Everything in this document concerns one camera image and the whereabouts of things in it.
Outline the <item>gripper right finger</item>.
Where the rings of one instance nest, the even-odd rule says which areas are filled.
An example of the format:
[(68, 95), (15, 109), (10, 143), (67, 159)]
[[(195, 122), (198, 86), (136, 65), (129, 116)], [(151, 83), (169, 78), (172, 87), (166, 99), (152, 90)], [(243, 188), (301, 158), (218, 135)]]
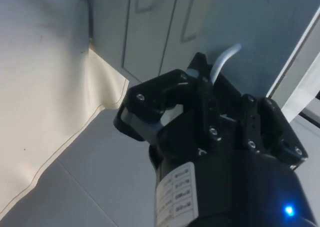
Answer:
[(234, 123), (235, 142), (244, 148), (297, 168), (308, 153), (277, 103), (268, 97), (241, 94), (223, 75), (213, 85), (221, 117)]

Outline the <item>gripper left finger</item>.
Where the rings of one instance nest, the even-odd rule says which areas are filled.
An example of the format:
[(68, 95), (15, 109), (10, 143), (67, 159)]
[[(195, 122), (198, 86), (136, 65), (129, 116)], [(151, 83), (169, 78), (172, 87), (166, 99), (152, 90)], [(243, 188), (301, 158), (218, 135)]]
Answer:
[(122, 134), (156, 150), (211, 150), (222, 141), (207, 58), (131, 87), (113, 121)]

